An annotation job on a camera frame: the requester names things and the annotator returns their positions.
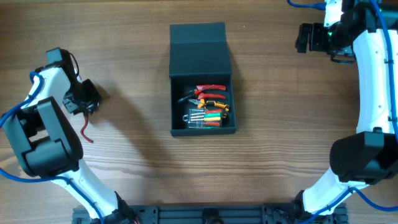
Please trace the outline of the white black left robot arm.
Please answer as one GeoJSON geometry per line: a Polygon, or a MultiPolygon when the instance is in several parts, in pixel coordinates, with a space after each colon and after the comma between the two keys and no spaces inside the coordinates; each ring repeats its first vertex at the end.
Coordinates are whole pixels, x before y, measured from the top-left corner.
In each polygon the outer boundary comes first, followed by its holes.
{"type": "Polygon", "coordinates": [[[97,178],[83,159],[83,147],[61,107],[88,116],[101,96],[91,80],[81,80],[72,53],[59,47],[46,52],[48,64],[30,72],[26,99],[1,117],[1,127],[28,178],[25,183],[53,182],[78,200],[90,223],[139,223],[136,212],[97,178]]]}

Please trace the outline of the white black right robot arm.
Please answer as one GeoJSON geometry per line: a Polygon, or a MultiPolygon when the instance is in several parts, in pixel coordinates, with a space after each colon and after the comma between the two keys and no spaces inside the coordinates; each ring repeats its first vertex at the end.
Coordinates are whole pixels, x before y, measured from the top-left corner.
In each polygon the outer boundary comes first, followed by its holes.
{"type": "Polygon", "coordinates": [[[359,72],[356,133],[335,141],[328,170],[294,201],[292,220],[336,215],[352,194],[397,174],[397,6],[382,1],[324,1],[322,23],[300,26],[298,52],[324,52],[359,72]]]}

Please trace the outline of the clear pack coloured screwdrivers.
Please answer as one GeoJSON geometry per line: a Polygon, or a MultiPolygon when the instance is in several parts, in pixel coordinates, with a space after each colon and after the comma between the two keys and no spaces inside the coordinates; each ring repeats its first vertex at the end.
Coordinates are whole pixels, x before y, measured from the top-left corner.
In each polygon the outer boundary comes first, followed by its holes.
{"type": "Polygon", "coordinates": [[[188,129],[215,129],[222,127],[224,121],[228,119],[228,114],[222,109],[189,109],[188,114],[183,115],[188,129]]]}

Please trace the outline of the orange black needle-nose pliers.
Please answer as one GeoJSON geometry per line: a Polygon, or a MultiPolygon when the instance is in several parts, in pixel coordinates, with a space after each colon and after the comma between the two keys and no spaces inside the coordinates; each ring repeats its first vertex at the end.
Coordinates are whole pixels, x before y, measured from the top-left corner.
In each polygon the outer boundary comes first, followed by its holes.
{"type": "Polygon", "coordinates": [[[211,100],[204,100],[204,99],[200,99],[200,100],[189,99],[188,102],[196,105],[197,108],[206,108],[207,106],[213,106],[213,107],[221,108],[227,112],[230,111],[229,105],[227,105],[226,103],[220,102],[220,101],[211,101],[211,100]]]}

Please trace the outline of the black red small screwdriver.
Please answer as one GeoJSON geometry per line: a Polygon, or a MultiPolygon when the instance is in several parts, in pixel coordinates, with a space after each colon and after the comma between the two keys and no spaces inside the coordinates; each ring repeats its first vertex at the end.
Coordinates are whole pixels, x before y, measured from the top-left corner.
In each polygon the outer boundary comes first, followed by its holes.
{"type": "Polygon", "coordinates": [[[182,103],[190,98],[197,96],[204,90],[210,89],[214,85],[197,85],[195,89],[189,91],[184,97],[177,100],[177,103],[182,103]]]}

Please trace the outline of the red handled snips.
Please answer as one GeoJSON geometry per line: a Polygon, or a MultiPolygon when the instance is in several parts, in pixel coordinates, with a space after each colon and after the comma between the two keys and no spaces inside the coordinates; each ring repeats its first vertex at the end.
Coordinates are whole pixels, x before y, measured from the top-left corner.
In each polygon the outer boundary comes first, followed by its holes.
{"type": "Polygon", "coordinates": [[[226,91],[226,87],[224,85],[215,85],[215,84],[210,84],[214,85],[210,89],[204,90],[201,93],[199,93],[197,96],[193,97],[194,99],[200,100],[200,99],[218,99],[218,100],[225,100],[226,96],[219,94],[219,91],[226,91]]]}

